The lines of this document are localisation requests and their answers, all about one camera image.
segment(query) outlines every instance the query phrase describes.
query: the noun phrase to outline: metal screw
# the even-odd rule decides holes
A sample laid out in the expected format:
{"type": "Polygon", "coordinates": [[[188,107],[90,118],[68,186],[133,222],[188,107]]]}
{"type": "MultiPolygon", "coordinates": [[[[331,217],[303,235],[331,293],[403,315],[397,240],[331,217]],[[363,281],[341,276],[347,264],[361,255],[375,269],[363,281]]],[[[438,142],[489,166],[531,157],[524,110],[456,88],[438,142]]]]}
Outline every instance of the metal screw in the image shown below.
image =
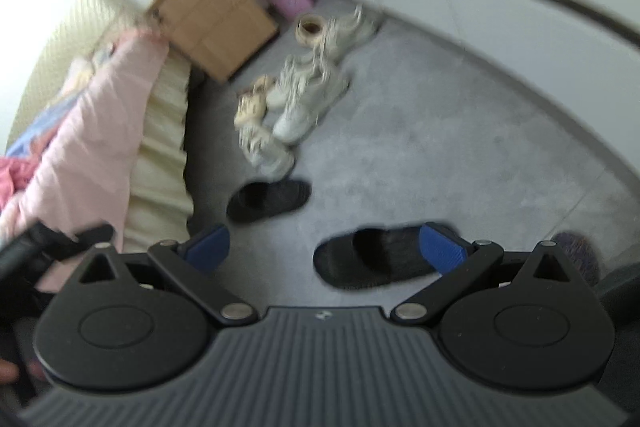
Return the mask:
{"type": "Polygon", "coordinates": [[[244,302],[234,302],[222,308],[221,313],[223,317],[230,321],[241,321],[249,318],[254,313],[254,309],[249,304],[244,304],[244,302]]]}
{"type": "Polygon", "coordinates": [[[422,304],[414,302],[407,302],[400,304],[396,308],[396,316],[404,321],[414,321],[415,319],[421,319],[427,314],[427,308],[422,304]]]}

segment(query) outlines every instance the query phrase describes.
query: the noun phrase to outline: beige padded headboard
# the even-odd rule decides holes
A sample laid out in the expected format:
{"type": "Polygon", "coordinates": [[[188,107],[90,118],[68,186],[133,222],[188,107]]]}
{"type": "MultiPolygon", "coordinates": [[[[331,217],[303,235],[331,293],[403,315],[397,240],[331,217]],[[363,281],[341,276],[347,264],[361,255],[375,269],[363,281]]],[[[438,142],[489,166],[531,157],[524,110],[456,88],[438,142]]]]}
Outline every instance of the beige padded headboard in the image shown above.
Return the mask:
{"type": "Polygon", "coordinates": [[[128,0],[76,0],[52,33],[24,89],[7,145],[14,142],[60,90],[74,57],[88,55],[101,41],[143,19],[128,0]]]}

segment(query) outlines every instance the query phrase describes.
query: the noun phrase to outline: dark fuzzy object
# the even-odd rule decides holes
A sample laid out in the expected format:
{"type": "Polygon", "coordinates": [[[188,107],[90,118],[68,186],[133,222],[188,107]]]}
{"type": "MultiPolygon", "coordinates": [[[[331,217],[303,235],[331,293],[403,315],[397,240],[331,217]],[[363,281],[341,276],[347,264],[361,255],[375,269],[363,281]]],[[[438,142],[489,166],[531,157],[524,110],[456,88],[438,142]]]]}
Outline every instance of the dark fuzzy object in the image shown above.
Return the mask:
{"type": "Polygon", "coordinates": [[[558,243],[589,286],[600,280],[598,257],[589,239],[575,232],[559,232],[551,240],[558,243]]]}

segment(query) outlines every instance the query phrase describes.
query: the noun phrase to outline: ribbed gray surface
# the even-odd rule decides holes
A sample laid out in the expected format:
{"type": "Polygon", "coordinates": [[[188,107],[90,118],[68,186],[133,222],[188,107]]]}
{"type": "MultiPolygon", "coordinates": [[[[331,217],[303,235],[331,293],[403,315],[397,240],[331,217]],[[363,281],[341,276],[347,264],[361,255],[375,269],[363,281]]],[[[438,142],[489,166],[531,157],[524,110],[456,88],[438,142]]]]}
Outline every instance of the ribbed gray surface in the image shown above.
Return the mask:
{"type": "Polygon", "coordinates": [[[56,389],[24,412],[34,427],[616,426],[625,414],[588,387],[553,397],[468,380],[431,337],[376,308],[271,309],[220,333],[187,374],[125,396],[56,389]]]}

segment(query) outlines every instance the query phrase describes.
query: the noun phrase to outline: red cloth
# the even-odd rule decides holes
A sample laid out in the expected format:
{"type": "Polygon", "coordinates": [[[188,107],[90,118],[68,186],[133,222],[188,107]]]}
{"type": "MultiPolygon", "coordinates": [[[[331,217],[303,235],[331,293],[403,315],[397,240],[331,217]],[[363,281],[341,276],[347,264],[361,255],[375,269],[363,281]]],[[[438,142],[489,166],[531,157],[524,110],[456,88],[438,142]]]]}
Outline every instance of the red cloth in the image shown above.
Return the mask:
{"type": "Polygon", "coordinates": [[[25,190],[36,169],[40,165],[40,156],[29,158],[6,158],[0,156],[0,209],[18,190],[25,190]]]}

